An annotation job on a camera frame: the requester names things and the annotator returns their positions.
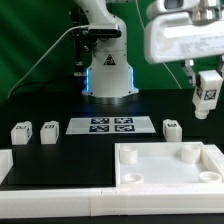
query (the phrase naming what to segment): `white cube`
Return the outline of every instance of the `white cube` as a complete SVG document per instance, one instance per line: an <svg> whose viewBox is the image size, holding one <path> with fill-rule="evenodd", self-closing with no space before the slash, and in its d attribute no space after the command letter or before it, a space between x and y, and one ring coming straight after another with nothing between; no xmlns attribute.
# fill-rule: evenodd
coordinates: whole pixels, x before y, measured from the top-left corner
<svg viewBox="0 0 224 224"><path fill-rule="evenodd" d="M176 120L163 121L163 135L167 142L182 142L182 128Z"/></svg>
<svg viewBox="0 0 224 224"><path fill-rule="evenodd" d="M56 121L44 123L41 131L41 144L56 144L59 136L59 124Z"/></svg>
<svg viewBox="0 0 224 224"><path fill-rule="evenodd" d="M26 145L32 134L31 122L17 123L11 131L12 145Z"/></svg>

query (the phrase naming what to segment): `blue led light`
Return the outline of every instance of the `blue led light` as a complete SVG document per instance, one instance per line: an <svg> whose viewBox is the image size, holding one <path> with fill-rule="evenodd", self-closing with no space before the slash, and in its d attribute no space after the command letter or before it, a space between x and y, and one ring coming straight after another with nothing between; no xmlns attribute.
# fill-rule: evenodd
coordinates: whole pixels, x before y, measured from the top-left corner
<svg viewBox="0 0 224 224"><path fill-rule="evenodd" d="M131 68L131 88L134 91L136 88L134 86L134 70Z"/></svg>
<svg viewBox="0 0 224 224"><path fill-rule="evenodd" d="M86 92L89 92L89 69L86 69Z"/></svg>

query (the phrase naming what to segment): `printed marker sheet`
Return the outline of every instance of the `printed marker sheet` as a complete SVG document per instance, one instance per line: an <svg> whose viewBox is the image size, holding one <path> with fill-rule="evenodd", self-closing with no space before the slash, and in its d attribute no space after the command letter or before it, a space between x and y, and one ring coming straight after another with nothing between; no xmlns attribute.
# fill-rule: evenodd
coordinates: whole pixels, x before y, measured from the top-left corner
<svg viewBox="0 0 224 224"><path fill-rule="evenodd" d="M149 117L72 118L66 135L155 133Z"/></svg>

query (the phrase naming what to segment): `white plastic tray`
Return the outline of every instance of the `white plastic tray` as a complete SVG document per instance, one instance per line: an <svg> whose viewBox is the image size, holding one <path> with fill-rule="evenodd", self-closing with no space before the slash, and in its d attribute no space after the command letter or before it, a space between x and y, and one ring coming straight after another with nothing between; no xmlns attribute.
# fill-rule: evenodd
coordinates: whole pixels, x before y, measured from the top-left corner
<svg viewBox="0 0 224 224"><path fill-rule="evenodd" d="M181 159L183 145L200 145L200 161L195 164ZM119 150L122 147L135 147L138 161L135 164L122 164ZM116 144L116 183L122 184L122 177L128 173L141 174L144 184L193 184L199 183L199 174L212 171L224 177L224 155L216 146L202 143L139 143Z"/></svg>
<svg viewBox="0 0 224 224"><path fill-rule="evenodd" d="M215 145L192 143L201 145L201 163L181 164L184 144L137 144L139 164L127 166L120 163L123 144L116 144L116 187L0 191L0 218L224 213L224 184L197 179L206 170L223 177L224 155ZM145 182L123 184L126 172L141 173Z"/></svg>

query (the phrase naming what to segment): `triangular warning sticker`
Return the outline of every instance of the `triangular warning sticker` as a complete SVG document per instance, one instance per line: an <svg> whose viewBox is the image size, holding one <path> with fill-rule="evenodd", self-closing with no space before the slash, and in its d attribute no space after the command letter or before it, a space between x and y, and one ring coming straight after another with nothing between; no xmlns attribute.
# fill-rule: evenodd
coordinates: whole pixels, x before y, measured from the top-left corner
<svg viewBox="0 0 224 224"><path fill-rule="evenodd" d="M104 65L116 65L111 54L107 57L107 60L105 61Z"/></svg>

